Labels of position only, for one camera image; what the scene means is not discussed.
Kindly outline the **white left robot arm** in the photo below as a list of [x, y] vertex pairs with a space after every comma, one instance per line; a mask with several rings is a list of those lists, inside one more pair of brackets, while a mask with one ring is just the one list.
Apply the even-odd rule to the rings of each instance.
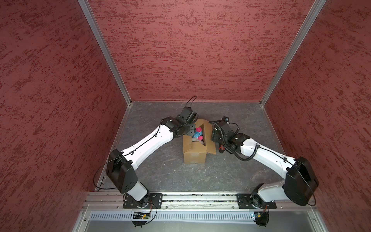
[[139, 181], [136, 169], [161, 146], [183, 135], [194, 134], [198, 114], [186, 106], [177, 117], [160, 121], [156, 129], [135, 145], [113, 150], [107, 162], [106, 175], [122, 194], [130, 196], [138, 208], [150, 204], [149, 190]]

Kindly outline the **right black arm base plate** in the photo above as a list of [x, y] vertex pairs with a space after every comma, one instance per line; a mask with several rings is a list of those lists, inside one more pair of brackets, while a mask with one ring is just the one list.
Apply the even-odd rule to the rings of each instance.
[[239, 209], [264, 210], [277, 208], [275, 202], [265, 202], [257, 194], [251, 196], [251, 194], [248, 193], [238, 193], [236, 197]]

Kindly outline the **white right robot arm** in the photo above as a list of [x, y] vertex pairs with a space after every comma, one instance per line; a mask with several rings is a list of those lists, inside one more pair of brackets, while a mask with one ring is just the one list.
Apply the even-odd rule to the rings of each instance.
[[282, 178], [271, 184], [260, 183], [254, 188], [249, 200], [254, 208], [264, 208], [275, 201], [290, 200], [299, 206], [310, 205], [310, 200], [316, 201], [319, 181], [306, 158], [293, 158], [263, 146], [250, 136], [232, 130], [226, 117], [210, 121], [210, 124], [213, 126], [212, 140], [226, 152], [240, 161], [258, 161]]

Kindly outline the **brown cardboard express box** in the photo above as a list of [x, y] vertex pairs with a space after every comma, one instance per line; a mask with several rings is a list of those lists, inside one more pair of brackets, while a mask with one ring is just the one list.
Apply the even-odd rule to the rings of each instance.
[[207, 155], [216, 155], [216, 145], [212, 141], [213, 128], [209, 121], [198, 119], [195, 123], [196, 128], [203, 131], [203, 144], [193, 141], [189, 135], [183, 136], [183, 155], [185, 164], [202, 164], [205, 163]]

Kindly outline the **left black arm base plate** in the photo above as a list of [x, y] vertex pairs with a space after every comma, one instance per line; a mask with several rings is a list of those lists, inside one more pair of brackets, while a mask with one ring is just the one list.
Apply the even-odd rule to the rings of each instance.
[[162, 205], [162, 193], [148, 193], [142, 200], [136, 201], [132, 196], [123, 196], [124, 209], [160, 209]]

